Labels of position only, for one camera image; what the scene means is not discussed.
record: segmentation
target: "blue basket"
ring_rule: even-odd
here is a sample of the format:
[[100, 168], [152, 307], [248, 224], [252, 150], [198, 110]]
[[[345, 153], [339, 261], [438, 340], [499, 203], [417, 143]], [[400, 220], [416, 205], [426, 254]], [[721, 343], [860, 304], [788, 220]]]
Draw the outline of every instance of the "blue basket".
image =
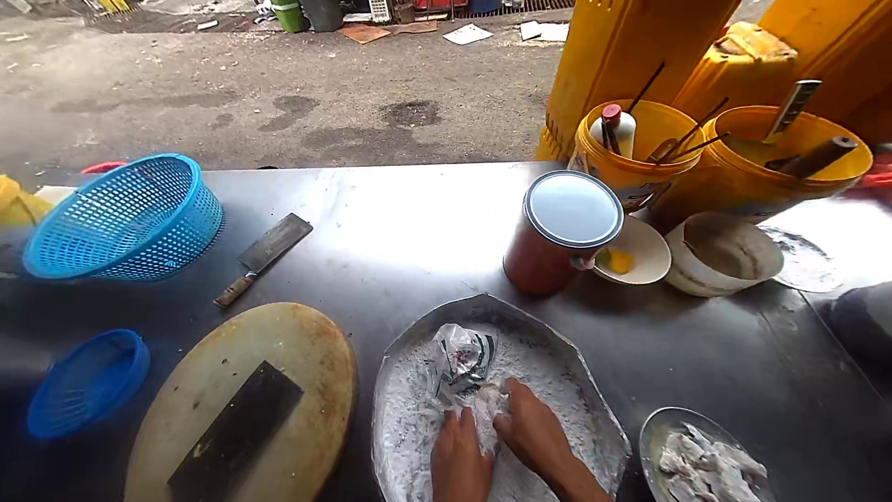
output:
[[107, 331], [54, 364], [28, 407], [28, 431], [60, 438], [107, 418], [149, 371], [149, 349], [131, 330]]
[[198, 163], [155, 155], [75, 190], [37, 227], [23, 261], [44, 279], [158, 280], [200, 255], [222, 222]]

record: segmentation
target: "hand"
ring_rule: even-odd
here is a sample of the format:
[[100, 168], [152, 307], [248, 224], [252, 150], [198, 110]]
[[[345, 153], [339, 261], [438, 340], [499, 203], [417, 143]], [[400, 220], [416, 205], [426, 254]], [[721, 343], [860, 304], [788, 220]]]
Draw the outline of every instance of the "hand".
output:
[[492, 427], [531, 471], [539, 474], [562, 502], [607, 501], [588, 467], [573, 455], [558, 416], [529, 387], [505, 380], [511, 417], [497, 414]]
[[461, 421], [449, 410], [431, 452], [434, 502], [486, 502], [492, 485], [492, 454], [480, 454], [480, 440], [471, 408]]

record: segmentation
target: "can lid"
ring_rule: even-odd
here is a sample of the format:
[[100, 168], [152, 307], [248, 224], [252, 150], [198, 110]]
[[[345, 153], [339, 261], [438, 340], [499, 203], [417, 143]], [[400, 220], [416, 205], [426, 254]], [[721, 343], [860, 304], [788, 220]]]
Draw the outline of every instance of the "can lid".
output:
[[623, 207], [616, 194], [577, 171], [541, 175], [527, 190], [524, 209], [536, 230], [566, 247], [601, 246], [623, 228]]

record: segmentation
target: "wooden cutting board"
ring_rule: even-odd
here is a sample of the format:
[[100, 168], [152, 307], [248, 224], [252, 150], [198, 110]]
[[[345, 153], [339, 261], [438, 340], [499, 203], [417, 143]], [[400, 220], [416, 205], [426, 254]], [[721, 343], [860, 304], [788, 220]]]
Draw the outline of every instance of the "wooden cutting board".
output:
[[310, 502], [317, 495], [343, 448], [356, 401], [356, 361], [350, 342], [322, 313], [277, 303], [224, 322], [170, 374], [136, 435], [126, 502], [171, 500], [168, 478], [264, 360], [304, 394], [228, 500]]

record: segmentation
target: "metal bowl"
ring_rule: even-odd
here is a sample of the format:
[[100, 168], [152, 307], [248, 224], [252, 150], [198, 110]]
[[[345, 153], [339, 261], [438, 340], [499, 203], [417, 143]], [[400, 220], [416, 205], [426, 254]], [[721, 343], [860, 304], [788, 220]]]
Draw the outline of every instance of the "metal bowl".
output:
[[[731, 436], [730, 432], [702, 414], [685, 408], [675, 407], [656, 410], [650, 414], [647, 421], [644, 422], [644, 426], [641, 427], [638, 445], [641, 456], [641, 468], [644, 470], [644, 477], [648, 480], [650, 493], [654, 495], [654, 499], [657, 502], [677, 502], [666, 486], [666, 480], [669, 477], [663, 471], [660, 471], [659, 464], [660, 456], [663, 454], [663, 445], [665, 445], [669, 433], [686, 433], [685, 423], [700, 429], [700, 432], [710, 441], [721, 441], [726, 445], [747, 451], [739, 441]], [[750, 483], [749, 486], [753, 493], [759, 497], [759, 500], [774, 502], [774, 495], [768, 486], [768, 480], [759, 479], [756, 484]]]
[[[516, 376], [530, 385], [561, 419], [574, 452], [604, 490], [615, 497], [632, 449], [595, 386], [582, 354], [544, 322], [483, 294], [435, 308], [384, 353], [372, 419], [372, 459], [384, 499], [431, 500], [430, 455], [442, 410], [431, 404], [433, 396], [424, 377], [425, 360], [434, 352], [431, 338], [448, 322], [498, 336], [499, 347], [488, 378]], [[551, 499], [551, 490], [508, 448], [499, 451], [490, 501]]]

